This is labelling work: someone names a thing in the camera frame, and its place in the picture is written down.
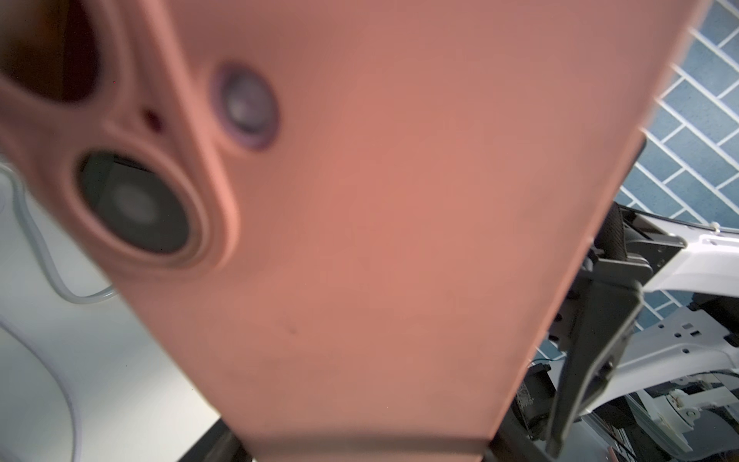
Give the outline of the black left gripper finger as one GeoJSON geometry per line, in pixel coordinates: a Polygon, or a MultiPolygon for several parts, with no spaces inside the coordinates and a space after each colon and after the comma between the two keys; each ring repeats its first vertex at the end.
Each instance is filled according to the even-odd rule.
{"type": "Polygon", "coordinates": [[[546,452],[556,458],[573,422],[605,390],[615,373],[652,277],[647,260],[600,259],[581,268],[550,327],[566,359],[548,419],[546,452]]]}

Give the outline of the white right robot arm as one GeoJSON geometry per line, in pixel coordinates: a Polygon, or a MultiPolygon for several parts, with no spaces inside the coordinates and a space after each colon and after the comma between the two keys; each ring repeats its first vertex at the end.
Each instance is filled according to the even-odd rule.
{"type": "Polygon", "coordinates": [[[613,205],[511,411],[548,458],[594,416],[621,460],[738,450],[738,233],[613,205]]]}

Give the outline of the phone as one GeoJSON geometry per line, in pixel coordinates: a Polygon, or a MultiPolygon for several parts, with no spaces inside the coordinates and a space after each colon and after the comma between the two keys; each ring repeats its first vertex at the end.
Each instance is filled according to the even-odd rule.
{"type": "Polygon", "coordinates": [[[5,1],[1,150],[260,461],[479,461],[705,1],[5,1]]]}

